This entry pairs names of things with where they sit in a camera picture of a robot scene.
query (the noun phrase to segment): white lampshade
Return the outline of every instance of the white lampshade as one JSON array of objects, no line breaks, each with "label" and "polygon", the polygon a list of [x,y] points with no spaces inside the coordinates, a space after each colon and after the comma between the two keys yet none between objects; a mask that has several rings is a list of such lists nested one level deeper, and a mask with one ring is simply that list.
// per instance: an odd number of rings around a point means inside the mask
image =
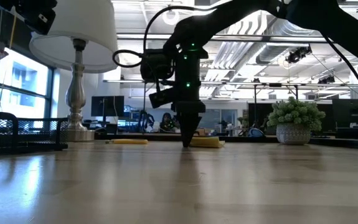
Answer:
[{"label": "white lampshade", "polygon": [[47,65],[71,70],[75,62],[72,39],[88,41],[83,51],[85,73],[116,69],[112,53],[118,50],[114,9],[109,0],[58,0],[48,35],[33,34],[31,52]]}]

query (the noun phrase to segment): white pot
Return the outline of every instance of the white pot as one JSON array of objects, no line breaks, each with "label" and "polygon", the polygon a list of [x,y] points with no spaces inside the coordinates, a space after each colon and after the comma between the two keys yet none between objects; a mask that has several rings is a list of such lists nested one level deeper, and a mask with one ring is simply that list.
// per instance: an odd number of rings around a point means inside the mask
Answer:
[{"label": "white pot", "polygon": [[310,129],[301,124],[278,124],[277,139],[282,144],[303,145],[310,141]]}]

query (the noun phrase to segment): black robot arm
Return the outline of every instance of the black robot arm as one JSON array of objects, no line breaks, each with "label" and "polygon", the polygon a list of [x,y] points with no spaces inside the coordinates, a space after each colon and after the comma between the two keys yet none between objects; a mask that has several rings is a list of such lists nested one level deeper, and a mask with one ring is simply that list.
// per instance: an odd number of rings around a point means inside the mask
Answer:
[{"label": "black robot arm", "polygon": [[[171,6],[159,11],[150,20],[150,24],[163,12],[171,9],[199,10],[187,6]],[[163,49],[146,49],[149,24],[144,35],[143,54],[130,50],[119,50],[113,54],[113,60],[119,66],[141,65],[141,76],[145,82],[156,82],[157,92],[149,96],[151,104],[153,108],[157,108],[172,103],[171,108],[177,113],[181,126],[184,147],[190,144],[199,124],[199,113],[205,113],[205,104],[199,99],[200,59],[207,58],[207,52],[202,47],[213,35],[255,11],[268,11],[302,28],[320,31],[358,79],[351,63],[330,41],[332,39],[358,57],[358,20],[344,12],[337,0],[231,0],[215,6],[213,10],[208,15],[192,16],[180,21]],[[135,54],[142,60],[134,65],[121,65],[115,59],[120,53]],[[167,81],[173,75],[174,81]],[[172,88],[160,90],[159,80]]]},{"label": "black robot arm", "polygon": [[180,21],[164,45],[169,53],[178,44],[203,46],[213,35],[257,11],[268,11],[305,29],[318,30],[358,57],[358,20],[344,12],[336,0],[232,0],[205,16]]}]

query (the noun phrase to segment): table lamp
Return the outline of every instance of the table lamp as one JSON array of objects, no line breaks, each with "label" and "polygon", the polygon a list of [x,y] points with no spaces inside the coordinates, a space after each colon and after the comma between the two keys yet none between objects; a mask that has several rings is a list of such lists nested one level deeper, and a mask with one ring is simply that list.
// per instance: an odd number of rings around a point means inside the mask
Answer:
[{"label": "table lamp", "polygon": [[91,141],[94,132],[82,125],[86,104],[83,73],[104,73],[117,68],[112,54],[118,50],[114,9],[109,0],[58,0],[56,17],[47,35],[33,34],[31,52],[43,63],[72,69],[65,95],[70,107],[68,140]]}]

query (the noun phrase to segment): black cable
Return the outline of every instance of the black cable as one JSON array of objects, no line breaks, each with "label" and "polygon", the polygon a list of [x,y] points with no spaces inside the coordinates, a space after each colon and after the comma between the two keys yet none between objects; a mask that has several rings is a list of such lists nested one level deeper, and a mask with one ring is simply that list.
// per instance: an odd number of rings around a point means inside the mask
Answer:
[{"label": "black cable", "polygon": [[325,66],[325,64],[323,64],[320,59],[318,59],[313,53],[311,53],[311,55],[314,56],[314,58],[335,78],[337,78],[340,82],[342,82],[343,85],[345,85],[346,87],[348,87],[350,90],[352,90],[355,94],[358,95],[358,92],[353,90],[352,87],[348,86],[344,81],[342,81],[338,76],[336,76],[330,69],[327,68],[327,66]]},{"label": "black cable", "polygon": [[354,67],[352,66],[350,61],[345,57],[345,55],[342,54],[342,52],[340,50],[338,50],[338,48],[332,43],[332,41],[328,38],[328,36],[323,34],[323,37],[325,38],[327,43],[332,47],[332,49],[334,49],[335,52],[343,59],[343,61],[345,61],[346,65],[350,68],[350,70],[353,72],[354,76],[357,78],[357,81],[358,81],[358,73],[354,69]]},{"label": "black cable", "polygon": [[195,7],[190,7],[190,6],[169,6],[169,7],[166,7],[162,10],[160,10],[159,12],[157,12],[153,18],[151,18],[151,20],[149,21],[149,23],[147,24],[147,27],[146,27],[146,31],[144,32],[144,39],[143,39],[143,50],[145,51],[146,50],[146,44],[147,44],[147,35],[148,35],[148,32],[149,32],[149,29],[151,28],[151,24],[158,18],[158,16],[160,16],[162,13],[166,12],[166,11],[171,11],[171,10],[175,10],[175,9],[181,9],[181,10],[188,10],[188,11],[204,11],[204,12],[207,12],[207,11],[211,11],[211,10],[214,10],[216,9],[218,6],[214,6],[214,7],[211,7],[211,8],[208,8],[208,9],[199,9],[199,8],[195,8]]},{"label": "black cable", "polygon": [[136,63],[136,64],[134,64],[134,65],[123,65],[123,64],[119,63],[119,62],[115,59],[115,57],[116,57],[118,54],[123,54],[123,53],[133,54],[133,55],[135,55],[135,56],[137,56],[137,57],[139,57],[139,58],[143,58],[143,57],[144,57],[143,54],[137,53],[137,52],[135,52],[134,50],[125,50],[125,49],[123,49],[123,50],[117,50],[116,52],[114,52],[114,53],[112,54],[112,61],[113,61],[115,64],[117,64],[117,66],[120,66],[120,67],[122,67],[122,68],[134,68],[134,67],[137,67],[137,66],[139,66],[139,65],[141,64],[141,61],[138,62],[138,63]]}]

